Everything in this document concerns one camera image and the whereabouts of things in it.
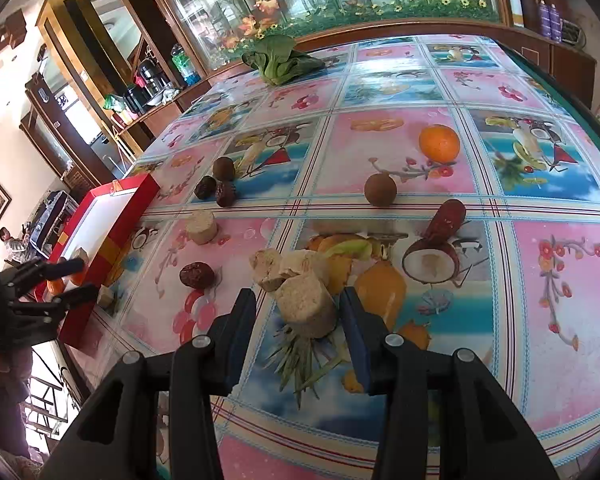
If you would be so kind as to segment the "dark red jujube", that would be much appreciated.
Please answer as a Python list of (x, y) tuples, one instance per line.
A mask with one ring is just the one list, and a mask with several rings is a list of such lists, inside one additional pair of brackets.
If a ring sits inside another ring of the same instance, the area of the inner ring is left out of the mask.
[(208, 289), (215, 283), (212, 267), (201, 261), (183, 266), (178, 277), (185, 286), (200, 290)]

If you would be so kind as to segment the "dark jujube cluster left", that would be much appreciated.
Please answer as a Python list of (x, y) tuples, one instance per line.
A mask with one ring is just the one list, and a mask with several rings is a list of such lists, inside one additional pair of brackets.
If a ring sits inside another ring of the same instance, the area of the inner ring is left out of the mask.
[(214, 177), (204, 176), (196, 184), (194, 194), (198, 200), (208, 200), (210, 197), (215, 196), (218, 182)]

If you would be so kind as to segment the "brown round longan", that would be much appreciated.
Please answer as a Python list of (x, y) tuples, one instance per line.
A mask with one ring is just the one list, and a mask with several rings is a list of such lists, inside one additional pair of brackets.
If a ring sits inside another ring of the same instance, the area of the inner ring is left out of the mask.
[(366, 200), (375, 207), (387, 208), (396, 199), (396, 182), (388, 174), (372, 174), (364, 184)]

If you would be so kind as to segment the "black thermos jug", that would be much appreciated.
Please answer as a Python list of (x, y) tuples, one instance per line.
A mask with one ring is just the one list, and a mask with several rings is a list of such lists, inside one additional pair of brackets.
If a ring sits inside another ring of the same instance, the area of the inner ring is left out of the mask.
[(163, 92), (164, 83), (157, 65), (145, 58), (137, 67), (137, 75), (145, 81), (145, 88), (151, 96)]

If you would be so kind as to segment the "green water bottle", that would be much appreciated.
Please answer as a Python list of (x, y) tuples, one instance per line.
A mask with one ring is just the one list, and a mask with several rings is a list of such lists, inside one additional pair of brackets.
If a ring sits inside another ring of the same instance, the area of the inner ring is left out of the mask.
[(192, 61), (180, 44), (174, 44), (172, 47), (171, 58), (175, 67), (189, 87), (200, 81), (200, 76), (196, 72)]

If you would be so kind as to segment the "colourful fruit print tablecloth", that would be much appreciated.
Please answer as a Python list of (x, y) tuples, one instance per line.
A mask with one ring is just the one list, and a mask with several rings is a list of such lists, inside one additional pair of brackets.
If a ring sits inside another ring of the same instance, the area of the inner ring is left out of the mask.
[[(468, 348), (572, 477), (600, 447), (600, 144), (597, 134), (493, 40), (402, 36), (320, 52), (325, 69), (273, 88), (257, 73), (213, 86), (134, 164), (159, 193), (96, 309), (95, 356), (74, 357), (96, 386), (125, 351), (152, 356), (203, 334), (251, 288), (258, 300), (242, 381), (213, 404), (230, 479), (365, 479), (384, 402), (355, 380), (340, 330), (302, 340), (255, 281), (249, 257), (309, 249), (335, 298), (353, 287), (389, 330), (434, 352)], [(460, 137), (454, 162), (419, 149), (423, 128)], [(234, 160), (237, 200), (194, 189)], [(396, 182), (387, 208), (364, 184)], [(466, 217), (446, 242), (422, 234), (446, 201)], [(197, 245), (194, 211), (218, 234)], [(178, 277), (212, 267), (200, 290)]]

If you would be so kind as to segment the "beige sugarcane chunk split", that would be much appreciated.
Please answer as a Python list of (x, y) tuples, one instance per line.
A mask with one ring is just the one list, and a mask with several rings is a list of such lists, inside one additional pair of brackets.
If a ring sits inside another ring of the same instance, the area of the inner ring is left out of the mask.
[(273, 248), (258, 250), (249, 257), (255, 281), (266, 292), (275, 292), (288, 278), (313, 273), (324, 284), (329, 281), (327, 259), (309, 249), (293, 250), (281, 254)]

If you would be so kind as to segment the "orange mandarin fruit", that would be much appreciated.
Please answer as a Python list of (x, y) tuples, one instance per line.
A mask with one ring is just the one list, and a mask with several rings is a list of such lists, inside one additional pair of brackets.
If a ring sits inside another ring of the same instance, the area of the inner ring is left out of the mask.
[(419, 133), (418, 144), (422, 154), (439, 164), (454, 162), (460, 154), (460, 137), (452, 128), (445, 125), (423, 128)]

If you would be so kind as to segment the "beige sugarcane chunk left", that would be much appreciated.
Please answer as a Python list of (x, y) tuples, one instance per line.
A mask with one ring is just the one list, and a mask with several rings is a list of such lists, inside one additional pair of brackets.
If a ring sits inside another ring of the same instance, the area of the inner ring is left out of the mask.
[(214, 214), (208, 210), (194, 211), (185, 226), (188, 238), (197, 245), (210, 243), (218, 234), (218, 229)]

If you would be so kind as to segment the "beige sugarcane chunk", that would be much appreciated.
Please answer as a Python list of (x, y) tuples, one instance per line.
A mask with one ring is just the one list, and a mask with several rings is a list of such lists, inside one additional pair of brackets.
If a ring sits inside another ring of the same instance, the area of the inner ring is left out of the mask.
[(280, 316), (299, 336), (320, 339), (337, 324), (337, 308), (313, 272), (287, 278), (274, 294)]
[(194, 211), (185, 226), (188, 238), (197, 245), (210, 243), (218, 234), (218, 229), (214, 214), (208, 210)]

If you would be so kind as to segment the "dark jujube cluster right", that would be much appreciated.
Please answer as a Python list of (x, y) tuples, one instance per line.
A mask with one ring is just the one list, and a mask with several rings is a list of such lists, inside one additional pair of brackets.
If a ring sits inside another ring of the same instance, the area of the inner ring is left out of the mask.
[(230, 208), (237, 200), (237, 191), (232, 181), (219, 181), (215, 190), (215, 201), (221, 208)]

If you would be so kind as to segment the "beige sugarcane chunk front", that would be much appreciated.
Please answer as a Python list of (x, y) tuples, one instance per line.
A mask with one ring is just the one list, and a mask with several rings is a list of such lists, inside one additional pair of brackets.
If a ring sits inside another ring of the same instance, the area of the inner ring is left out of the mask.
[(280, 316), (299, 336), (320, 339), (337, 324), (337, 308), (313, 272), (287, 278), (274, 294)]

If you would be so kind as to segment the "dark jujube cluster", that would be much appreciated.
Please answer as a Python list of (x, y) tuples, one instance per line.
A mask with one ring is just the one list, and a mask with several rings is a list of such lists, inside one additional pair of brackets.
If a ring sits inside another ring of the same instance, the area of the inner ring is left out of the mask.
[(208, 200), (210, 197), (215, 196), (218, 182), (214, 177), (204, 176), (196, 184), (194, 194), (198, 200)]
[(221, 208), (230, 208), (237, 200), (237, 191), (232, 181), (219, 181), (215, 190), (215, 201)]

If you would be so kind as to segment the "purple bottle pair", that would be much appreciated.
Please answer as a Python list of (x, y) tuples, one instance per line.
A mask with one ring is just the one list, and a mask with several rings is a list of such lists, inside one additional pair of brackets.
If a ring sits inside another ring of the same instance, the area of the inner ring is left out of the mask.
[(539, 19), (542, 36), (560, 44), (562, 42), (562, 17), (554, 3), (540, 1)]

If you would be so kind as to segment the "long red jujube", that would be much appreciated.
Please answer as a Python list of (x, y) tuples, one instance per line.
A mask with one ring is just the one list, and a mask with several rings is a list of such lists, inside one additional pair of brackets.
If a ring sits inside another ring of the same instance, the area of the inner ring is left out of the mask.
[(422, 237), (432, 244), (446, 243), (460, 229), (465, 217), (466, 207), (460, 200), (446, 200), (434, 214)]

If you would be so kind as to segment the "green leafy vegetable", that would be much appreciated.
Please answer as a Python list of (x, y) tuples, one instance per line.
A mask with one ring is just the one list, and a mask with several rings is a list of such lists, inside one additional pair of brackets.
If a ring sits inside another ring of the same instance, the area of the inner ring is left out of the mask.
[(296, 50), (295, 46), (294, 38), (289, 36), (265, 36), (242, 54), (242, 62), (257, 70), (266, 84), (275, 87), (324, 70), (326, 65), (320, 58)]

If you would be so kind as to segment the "brown longan in cluster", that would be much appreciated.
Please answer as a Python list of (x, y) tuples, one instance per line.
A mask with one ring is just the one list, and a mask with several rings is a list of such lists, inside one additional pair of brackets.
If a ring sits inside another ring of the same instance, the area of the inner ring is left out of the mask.
[(212, 174), (215, 180), (218, 181), (234, 181), (236, 178), (234, 160), (226, 156), (215, 159), (212, 167)]

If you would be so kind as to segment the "seated person in background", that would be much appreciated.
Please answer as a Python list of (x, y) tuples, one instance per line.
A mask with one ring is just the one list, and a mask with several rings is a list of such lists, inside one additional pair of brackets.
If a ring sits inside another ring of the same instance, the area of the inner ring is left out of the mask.
[(13, 237), (4, 226), (0, 229), (0, 240), (6, 249), (6, 260), (9, 263), (25, 263), (28, 260), (29, 245), (21, 238)]

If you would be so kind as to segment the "red white tray box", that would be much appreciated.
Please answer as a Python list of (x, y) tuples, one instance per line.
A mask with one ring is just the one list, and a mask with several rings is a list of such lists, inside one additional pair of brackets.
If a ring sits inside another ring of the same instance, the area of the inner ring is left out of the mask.
[(60, 258), (69, 260), (77, 249), (82, 249), (88, 257), (88, 265), (81, 275), (82, 284), (96, 286), (94, 299), (70, 310), (62, 322), (58, 339), (66, 346), (95, 356), (102, 336), (92, 337), (87, 326), (96, 307), (100, 286), (105, 284), (125, 243), (130, 240), (133, 229), (159, 188), (150, 174), (92, 188), (59, 235), (50, 262), (55, 263)]

